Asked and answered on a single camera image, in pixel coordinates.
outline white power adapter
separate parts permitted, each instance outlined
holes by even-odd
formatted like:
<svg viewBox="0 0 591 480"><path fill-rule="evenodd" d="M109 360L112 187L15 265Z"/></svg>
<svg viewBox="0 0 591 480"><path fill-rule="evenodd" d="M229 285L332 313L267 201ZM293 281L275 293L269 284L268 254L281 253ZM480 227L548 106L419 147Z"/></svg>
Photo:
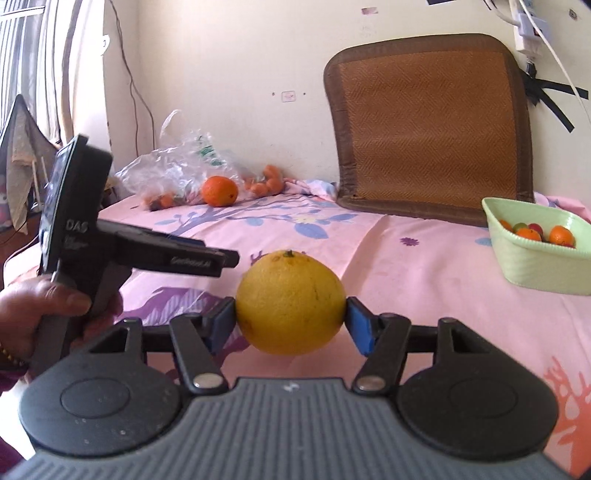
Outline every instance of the white power adapter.
<svg viewBox="0 0 591 480"><path fill-rule="evenodd" d="M546 38L549 36L548 24L535 16L533 9L532 0L524 0L531 16L534 18L535 23L539 26L540 30ZM515 49L529 58L536 58L541 56L542 46L544 43L539 37L535 28L531 24L529 18L521 8L518 0L509 0L509 7L511 8L511 17L513 20L519 23L518 27L513 27L513 35L515 37Z"/></svg>

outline orange plant print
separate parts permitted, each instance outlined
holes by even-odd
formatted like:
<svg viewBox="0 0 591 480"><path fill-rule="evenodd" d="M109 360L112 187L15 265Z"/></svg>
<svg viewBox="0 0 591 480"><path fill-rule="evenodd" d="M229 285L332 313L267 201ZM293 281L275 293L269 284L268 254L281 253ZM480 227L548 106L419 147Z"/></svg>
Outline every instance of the orange plant print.
<svg viewBox="0 0 591 480"><path fill-rule="evenodd" d="M552 360L554 366L544 378L558 400L560 416L554 433L560 436L558 445L571 445L570 474L579 478L591 466L591 385L579 372L580 390L573 388L560 362Z"/></svg>

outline yellow pomelo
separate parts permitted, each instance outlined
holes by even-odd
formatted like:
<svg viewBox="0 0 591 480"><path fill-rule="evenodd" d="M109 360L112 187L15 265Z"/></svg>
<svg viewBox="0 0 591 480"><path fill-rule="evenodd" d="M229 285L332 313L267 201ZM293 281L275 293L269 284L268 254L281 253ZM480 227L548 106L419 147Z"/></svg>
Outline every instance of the yellow pomelo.
<svg viewBox="0 0 591 480"><path fill-rule="evenodd" d="M248 342L274 355L302 355L327 344L345 316L345 289L308 255L278 251L257 261L236 293L236 318Z"/></svg>

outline gray ribbed panel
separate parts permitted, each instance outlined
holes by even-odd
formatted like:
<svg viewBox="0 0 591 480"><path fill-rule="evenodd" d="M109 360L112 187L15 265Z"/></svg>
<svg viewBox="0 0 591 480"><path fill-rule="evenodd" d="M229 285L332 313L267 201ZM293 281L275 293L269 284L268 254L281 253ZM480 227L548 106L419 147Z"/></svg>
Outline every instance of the gray ribbed panel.
<svg viewBox="0 0 591 480"><path fill-rule="evenodd" d="M194 401L171 432L135 452L87 461L38 453L7 476L8 480L568 478L542 454L490 465L448 458L409 434L385 400L352 394L341 380L275 379L240 380L228 394Z"/></svg>

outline purple sleeve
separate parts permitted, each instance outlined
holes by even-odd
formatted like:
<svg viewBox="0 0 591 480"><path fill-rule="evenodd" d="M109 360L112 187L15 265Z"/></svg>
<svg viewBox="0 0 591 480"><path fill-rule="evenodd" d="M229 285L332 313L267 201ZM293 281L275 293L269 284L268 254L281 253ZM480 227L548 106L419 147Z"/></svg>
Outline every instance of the purple sleeve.
<svg viewBox="0 0 591 480"><path fill-rule="evenodd" d="M9 391L24 374L25 371L0 372L0 392ZM8 472L21 460L21 455L0 439L0 473Z"/></svg>

